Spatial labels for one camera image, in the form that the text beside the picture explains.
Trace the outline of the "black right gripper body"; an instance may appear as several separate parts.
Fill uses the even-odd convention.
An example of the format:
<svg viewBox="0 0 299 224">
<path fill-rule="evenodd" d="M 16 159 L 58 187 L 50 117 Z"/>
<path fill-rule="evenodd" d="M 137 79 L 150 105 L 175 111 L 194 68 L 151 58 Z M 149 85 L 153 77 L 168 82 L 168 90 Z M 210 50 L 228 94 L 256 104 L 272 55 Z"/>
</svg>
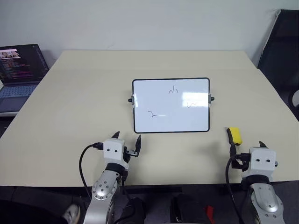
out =
<svg viewBox="0 0 299 224">
<path fill-rule="evenodd" d="M 231 156 L 231 167 L 240 169 L 242 172 L 248 170 L 250 162 L 250 153 L 234 154 Z"/>
</svg>

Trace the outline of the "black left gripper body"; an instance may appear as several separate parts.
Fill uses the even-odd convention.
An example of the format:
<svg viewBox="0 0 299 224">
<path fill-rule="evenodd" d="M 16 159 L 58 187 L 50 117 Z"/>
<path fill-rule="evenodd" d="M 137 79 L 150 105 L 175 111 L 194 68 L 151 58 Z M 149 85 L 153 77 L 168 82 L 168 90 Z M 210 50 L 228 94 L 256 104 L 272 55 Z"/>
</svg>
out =
<svg viewBox="0 0 299 224">
<path fill-rule="evenodd" d="M 135 150 L 128 150 L 128 148 L 124 147 L 123 159 L 126 163 L 129 163 L 131 156 L 138 157 L 140 153 L 140 147 L 136 147 Z"/>
</svg>

